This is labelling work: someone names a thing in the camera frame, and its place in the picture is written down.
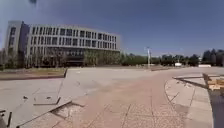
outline paving stone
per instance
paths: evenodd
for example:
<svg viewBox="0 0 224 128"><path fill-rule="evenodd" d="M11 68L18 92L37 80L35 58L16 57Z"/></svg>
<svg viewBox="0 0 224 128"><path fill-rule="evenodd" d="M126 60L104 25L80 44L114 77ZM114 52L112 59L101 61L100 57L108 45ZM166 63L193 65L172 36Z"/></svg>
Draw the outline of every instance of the paving stone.
<svg viewBox="0 0 224 128"><path fill-rule="evenodd" d="M72 125L72 122L61 121L57 125L55 125L53 128L73 128L73 125Z"/></svg>
<svg viewBox="0 0 224 128"><path fill-rule="evenodd" d="M153 106L152 112L154 116L178 116L171 105Z"/></svg>
<svg viewBox="0 0 224 128"><path fill-rule="evenodd" d="M193 100L210 103L209 96L202 96L202 95L194 94Z"/></svg>
<svg viewBox="0 0 224 128"><path fill-rule="evenodd" d="M95 128L122 128L125 115L119 113L103 112L97 117L90 127Z"/></svg>
<svg viewBox="0 0 224 128"><path fill-rule="evenodd" d="M172 100L175 104L190 107L194 94L194 87L184 87L182 91Z"/></svg>
<svg viewBox="0 0 224 128"><path fill-rule="evenodd" d="M180 117L156 117L155 128L183 128L184 124Z"/></svg>
<svg viewBox="0 0 224 128"><path fill-rule="evenodd" d="M41 117L20 126L20 128L52 128L62 120L63 119L61 117L58 117L52 113L46 113Z"/></svg>
<svg viewBox="0 0 224 128"><path fill-rule="evenodd" d="M151 102L134 102L131 104L129 114L152 116Z"/></svg>
<svg viewBox="0 0 224 128"><path fill-rule="evenodd" d="M154 128L154 126L153 117L128 115L123 128Z"/></svg>
<svg viewBox="0 0 224 128"><path fill-rule="evenodd" d="M213 128L213 125L209 123L205 123L205 122L199 122L199 121L195 121L191 119L186 119L185 128Z"/></svg>
<svg viewBox="0 0 224 128"><path fill-rule="evenodd" d="M212 110L210 102L200 102L200 101L192 100L191 107L202 109L202 110L208 110L208 111Z"/></svg>
<svg viewBox="0 0 224 128"><path fill-rule="evenodd" d="M205 122L210 124L213 123L212 111L202 110L202 109L193 108L193 107L189 109L187 118L195 120L195 121L199 121L199 122Z"/></svg>
<svg viewBox="0 0 224 128"><path fill-rule="evenodd" d="M128 107L130 106L129 103L125 103L122 101L113 101L108 107L106 108L107 111L112 113L126 113L128 111Z"/></svg>

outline light pole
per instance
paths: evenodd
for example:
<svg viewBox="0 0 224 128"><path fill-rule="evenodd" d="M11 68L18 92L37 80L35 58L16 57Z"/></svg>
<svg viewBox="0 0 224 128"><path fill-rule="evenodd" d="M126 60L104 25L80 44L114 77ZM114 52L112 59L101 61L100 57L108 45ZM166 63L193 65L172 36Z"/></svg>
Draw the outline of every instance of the light pole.
<svg viewBox="0 0 224 128"><path fill-rule="evenodd" d="M150 50L149 50L149 47L146 47L147 49L147 55L148 55L148 69L150 69L150 59L151 59L151 53L150 53Z"/></svg>

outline lawn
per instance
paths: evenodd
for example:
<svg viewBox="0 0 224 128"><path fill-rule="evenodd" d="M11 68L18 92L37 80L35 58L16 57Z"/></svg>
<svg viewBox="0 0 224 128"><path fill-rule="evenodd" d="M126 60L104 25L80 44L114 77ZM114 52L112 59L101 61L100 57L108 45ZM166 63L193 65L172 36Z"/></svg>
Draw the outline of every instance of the lawn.
<svg viewBox="0 0 224 128"><path fill-rule="evenodd" d="M63 76L65 71L65 68L10 69L1 71L0 79Z"/></svg>

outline paved plaza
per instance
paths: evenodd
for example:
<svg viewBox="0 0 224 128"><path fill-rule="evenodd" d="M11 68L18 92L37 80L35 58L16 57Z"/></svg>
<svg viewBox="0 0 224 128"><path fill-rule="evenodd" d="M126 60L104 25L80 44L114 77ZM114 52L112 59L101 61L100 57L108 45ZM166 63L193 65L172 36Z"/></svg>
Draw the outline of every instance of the paved plaza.
<svg viewBox="0 0 224 128"><path fill-rule="evenodd" d="M221 117L216 114L224 110L222 99L173 78L223 72L74 68L65 79L1 81L0 108L13 112L12 127L22 128L219 128ZM33 105L41 96L61 100L58 105Z"/></svg>

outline blue sky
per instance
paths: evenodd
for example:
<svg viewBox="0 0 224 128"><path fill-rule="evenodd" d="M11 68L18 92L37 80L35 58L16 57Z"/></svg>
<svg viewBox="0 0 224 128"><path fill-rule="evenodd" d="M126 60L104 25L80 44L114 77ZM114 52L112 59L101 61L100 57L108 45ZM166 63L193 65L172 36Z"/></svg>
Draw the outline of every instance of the blue sky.
<svg viewBox="0 0 224 128"><path fill-rule="evenodd" d="M1 47L8 20L23 20L117 33L124 51L142 55L224 49L223 0L1 0L0 16Z"/></svg>

